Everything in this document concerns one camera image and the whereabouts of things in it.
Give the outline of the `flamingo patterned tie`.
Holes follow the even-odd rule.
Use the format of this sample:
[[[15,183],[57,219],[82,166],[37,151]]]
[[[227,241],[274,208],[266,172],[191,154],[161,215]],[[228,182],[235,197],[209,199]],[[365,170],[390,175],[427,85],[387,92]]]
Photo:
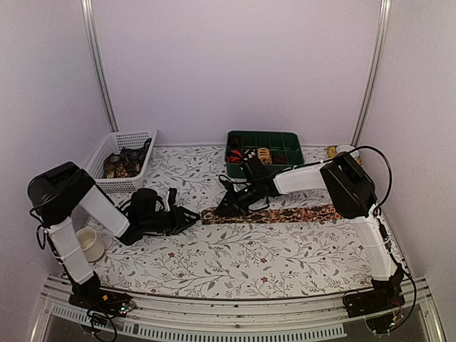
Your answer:
[[[240,217],[219,217],[215,208],[205,209],[201,213],[201,220],[204,225],[214,224],[279,224],[279,223],[302,223],[302,222],[332,222],[342,219],[332,204],[325,204],[315,207],[297,207],[287,209],[268,209],[258,212],[250,212]]]

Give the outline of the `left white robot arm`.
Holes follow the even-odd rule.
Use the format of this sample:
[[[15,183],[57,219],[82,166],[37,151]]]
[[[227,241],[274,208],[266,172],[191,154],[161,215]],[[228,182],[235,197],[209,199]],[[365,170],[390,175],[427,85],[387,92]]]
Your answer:
[[[172,236],[191,227],[200,216],[175,203],[177,190],[166,197],[150,188],[140,188],[125,204],[115,205],[97,182],[73,162],[65,162],[35,176],[26,191],[32,208],[58,263],[66,272],[73,293],[90,309],[106,302],[100,279],[76,236],[80,215],[105,228],[122,245],[131,246],[146,236]]]

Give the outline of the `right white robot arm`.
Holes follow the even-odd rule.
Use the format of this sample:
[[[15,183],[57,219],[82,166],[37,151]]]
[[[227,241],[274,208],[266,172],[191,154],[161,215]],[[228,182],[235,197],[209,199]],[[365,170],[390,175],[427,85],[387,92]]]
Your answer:
[[[264,198],[325,189],[336,213],[352,221],[366,251],[373,285],[368,304],[373,310],[382,311],[394,302],[404,273],[391,255],[391,241],[374,182],[349,153],[275,173],[253,155],[243,161],[241,169],[247,186],[236,190],[230,179],[222,181],[226,193],[214,211],[218,217],[249,214],[251,205]]]

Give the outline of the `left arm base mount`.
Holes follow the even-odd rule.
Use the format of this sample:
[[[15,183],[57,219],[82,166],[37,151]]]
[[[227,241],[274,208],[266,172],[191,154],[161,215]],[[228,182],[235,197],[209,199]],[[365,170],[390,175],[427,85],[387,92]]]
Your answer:
[[[125,317],[136,308],[136,303],[130,295],[111,291],[99,291],[94,296],[71,294],[68,302],[82,309],[105,313],[112,317]]]

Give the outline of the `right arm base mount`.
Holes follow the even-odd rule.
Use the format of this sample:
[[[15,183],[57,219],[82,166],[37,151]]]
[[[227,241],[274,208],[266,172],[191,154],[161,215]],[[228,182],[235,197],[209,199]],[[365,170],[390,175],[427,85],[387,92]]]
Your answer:
[[[373,289],[369,291],[350,290],[342,298],[349,318],[376,314],[388,309],[398,308],[405,304],[404,296],[399,293],[387,299],[378,295]]]

